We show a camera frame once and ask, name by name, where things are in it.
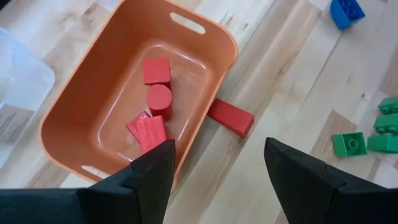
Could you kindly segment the blue plastic brick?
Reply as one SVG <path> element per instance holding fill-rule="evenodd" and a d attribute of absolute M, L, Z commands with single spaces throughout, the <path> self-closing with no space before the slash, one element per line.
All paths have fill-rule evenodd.
<path fill-rule="evenodd" d="M 357 0 L 332 0 L 330 14 L 339 30 L 351 27 L 366 16 Z"/>

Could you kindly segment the red wooden arch block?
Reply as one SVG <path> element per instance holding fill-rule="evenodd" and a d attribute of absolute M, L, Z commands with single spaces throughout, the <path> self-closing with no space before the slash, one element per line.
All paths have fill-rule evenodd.
<path fill-rule="evenodd" d="M 133 135 L 133 137 L 135 138 L 135 140 L 138 143 L 140 143 L 140 137 L 139 137 L 139 132 L 137 129 L 137 122 L 139 120 L 147 119 L 149 117 L 150 117 L 150 115 L 146 111 L 141 111 L 139 114 L 137 114 L 135 117 L 133 117 L 133 119 L 130 120 L 126 124 L 127 130 Z"/>

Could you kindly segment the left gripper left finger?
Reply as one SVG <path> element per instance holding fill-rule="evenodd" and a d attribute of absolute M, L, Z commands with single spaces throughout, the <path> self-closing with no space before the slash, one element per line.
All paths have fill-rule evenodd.
<path fill-rule="evenodd" d="M 84 224 L 162 224 L 174 166 L 175 141 L 166 140 L 124 169 L 79 190 Z"/>

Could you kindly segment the clear plastic bin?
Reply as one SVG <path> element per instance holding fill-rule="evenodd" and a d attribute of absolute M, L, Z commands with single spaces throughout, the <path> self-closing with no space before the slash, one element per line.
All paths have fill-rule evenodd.
<path fill-rule="evenodd" d="M 54 83 L 54 71 L 0 27 L 0 168 Z"/>

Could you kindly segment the long green plastic brick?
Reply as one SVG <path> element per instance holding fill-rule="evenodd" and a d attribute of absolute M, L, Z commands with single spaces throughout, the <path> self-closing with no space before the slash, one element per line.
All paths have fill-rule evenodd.
<path fill-rule="evenodd" d="M 392 96 L 383 99 L 378 105 L 382 114 L 398 113 L 398 96 Z"/>

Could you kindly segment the red wooden cylinder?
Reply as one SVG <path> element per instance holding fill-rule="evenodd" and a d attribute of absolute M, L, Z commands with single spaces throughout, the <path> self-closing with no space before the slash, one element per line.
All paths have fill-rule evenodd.
<path fill-rule="evenodd" d="M 147 91 L 147 106 L 152 116 L 162 116 L 165 121 L 172 117 L 172 92 L 165 85 L 156 84 Z"/>

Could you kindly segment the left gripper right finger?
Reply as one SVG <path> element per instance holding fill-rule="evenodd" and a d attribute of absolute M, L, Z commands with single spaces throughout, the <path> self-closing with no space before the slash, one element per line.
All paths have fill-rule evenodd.
<path fill-rule="evenodd" d="M 384 224 L 384 187 L 339 170 L 275 138 L 267 171 L 290 224 Z"/>

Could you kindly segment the orange plastic bin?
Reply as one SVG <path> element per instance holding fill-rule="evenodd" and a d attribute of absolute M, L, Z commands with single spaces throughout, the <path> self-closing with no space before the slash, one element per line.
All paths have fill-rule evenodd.
<path fill-rule="evenodd" d="M 167 134 L 180 170 L 238 46 L 222 26 L 169 0 L 124 0 L 40 124 L 45 152 L 96 183 L 141 154 L 126 124 L 147 108 L 143 61 L 170 60 Z"/>

